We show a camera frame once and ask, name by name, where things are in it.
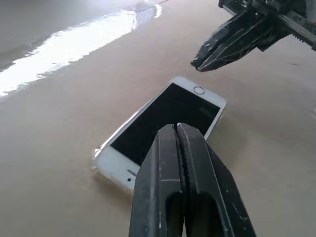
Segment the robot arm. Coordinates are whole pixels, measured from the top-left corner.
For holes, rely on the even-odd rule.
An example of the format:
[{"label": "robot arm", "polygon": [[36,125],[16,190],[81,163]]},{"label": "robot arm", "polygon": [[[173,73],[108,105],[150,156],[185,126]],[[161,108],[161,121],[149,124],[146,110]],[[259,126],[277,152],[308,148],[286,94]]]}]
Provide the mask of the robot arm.
[{"label": "robot arm", "polygon": [[220,0],[234,15],[202,45],[191,62],[200,72],[218,69],[234,62],[254,48],[266,50],[292,34],[316,50],[314,0]]}]

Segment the white smartphone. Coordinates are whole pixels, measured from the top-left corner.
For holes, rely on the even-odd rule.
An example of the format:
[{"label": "white smartphone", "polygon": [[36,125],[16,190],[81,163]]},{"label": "white smartphone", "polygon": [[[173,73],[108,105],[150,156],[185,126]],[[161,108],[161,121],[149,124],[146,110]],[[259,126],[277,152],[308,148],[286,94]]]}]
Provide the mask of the white smartphone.
[{"label": "white smartphone", "polygon": [[159,129],[184,122],[207,139],[225,105],[220,95],[176,77],[95,150],[95,167],[124,189],[134,190],[136,174]]}]

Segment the black screen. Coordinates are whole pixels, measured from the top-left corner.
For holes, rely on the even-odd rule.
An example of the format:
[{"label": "black screen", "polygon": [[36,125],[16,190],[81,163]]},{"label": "black screen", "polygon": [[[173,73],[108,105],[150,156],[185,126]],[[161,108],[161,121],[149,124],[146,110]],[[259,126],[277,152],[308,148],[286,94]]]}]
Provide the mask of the black screen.
[{"label": "black screen", "polygon": [[111,146],[141,165],[157,131],[166,124],[184,122],[205,135],[218,111],[217,106],[172,83]]}]

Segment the floor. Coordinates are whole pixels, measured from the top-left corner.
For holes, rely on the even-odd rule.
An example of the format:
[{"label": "floor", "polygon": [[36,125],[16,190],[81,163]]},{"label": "floor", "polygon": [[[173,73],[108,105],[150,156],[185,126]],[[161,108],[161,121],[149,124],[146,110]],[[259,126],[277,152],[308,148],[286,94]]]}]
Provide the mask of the floor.
[{"label": "floor", "polygon": [[209,0],[4,2],[1,236],[127,236],[132,198],[94,178],[94,149],[175,76],[226,98],[209,142],[257,235],[314,236],[316,54],[287,37],[198,73],[229,18]]}]

